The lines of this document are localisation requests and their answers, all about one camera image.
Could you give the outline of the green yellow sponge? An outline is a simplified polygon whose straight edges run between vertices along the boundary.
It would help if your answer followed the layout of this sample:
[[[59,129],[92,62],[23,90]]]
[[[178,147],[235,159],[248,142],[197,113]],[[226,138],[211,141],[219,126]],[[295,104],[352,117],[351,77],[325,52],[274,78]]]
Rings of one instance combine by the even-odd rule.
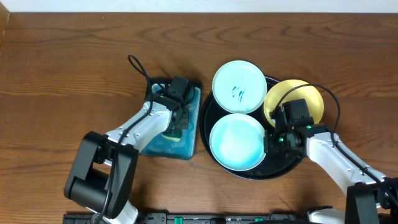
[[[181,129],[173,129],[162,133],[162,137],[173,142],[179,142],[182,138]]]

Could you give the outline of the light blue plate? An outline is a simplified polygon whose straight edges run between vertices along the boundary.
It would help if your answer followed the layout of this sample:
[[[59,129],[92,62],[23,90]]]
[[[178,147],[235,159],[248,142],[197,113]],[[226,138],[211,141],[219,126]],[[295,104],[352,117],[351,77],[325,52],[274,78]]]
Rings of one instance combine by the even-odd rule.
[[[211,129],[211,153],[222,166],[233,171],[247,171],[265,158],[265,129],[246,114],[228,114]]]
[[[263,104],[267,82],[262,71],[253,63],[234,60],[216,71],[212,81],[212,93],[224,110],[248,114]]]

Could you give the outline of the yellow plate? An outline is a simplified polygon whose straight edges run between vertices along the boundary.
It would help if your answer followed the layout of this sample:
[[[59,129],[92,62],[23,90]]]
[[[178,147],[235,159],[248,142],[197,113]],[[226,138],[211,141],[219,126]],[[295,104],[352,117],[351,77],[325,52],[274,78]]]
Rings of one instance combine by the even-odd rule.
[[[271,87],[271,89],[267,92],[267,95],[264,99],[263,110],[267,121],[273,127],[275,127],[275,120],[271,119],[270,112],[275,109],[277,103],[285,93],[296,86],[304,84],[307,84],[307,82],[303,80],[284,80]],[[302,98],[305,99],[307,103],[310,116],[313,117],[314,123],[318,124],[323,116],[324,103],[320,92],[315,87],[305,86],[292,91],[284,98],[282,104],[286,101],[299,100]]]

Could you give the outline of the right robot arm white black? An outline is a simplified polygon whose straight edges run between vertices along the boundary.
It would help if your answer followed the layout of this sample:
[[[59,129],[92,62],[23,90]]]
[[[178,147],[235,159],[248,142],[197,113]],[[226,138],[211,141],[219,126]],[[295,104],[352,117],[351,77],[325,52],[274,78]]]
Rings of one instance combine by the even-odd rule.
[[[318,164],[346,196],[346,208],[307,212],[310,223],[397,223],[397,179],[373,169],[323,124],[278,126],[266,134],[268,155],[297,154]]]

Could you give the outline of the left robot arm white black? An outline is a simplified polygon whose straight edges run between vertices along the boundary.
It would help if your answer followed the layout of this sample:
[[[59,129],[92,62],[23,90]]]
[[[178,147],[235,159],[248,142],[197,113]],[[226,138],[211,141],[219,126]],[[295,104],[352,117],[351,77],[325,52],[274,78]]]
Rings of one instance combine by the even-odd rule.
[[[180,142],[191,108],[147,101],[120,127],[87,133],[64,187],[64,196],[94,214],[91,223],[134,223],[138,211],[129,202],[138,155],[157,136]]]

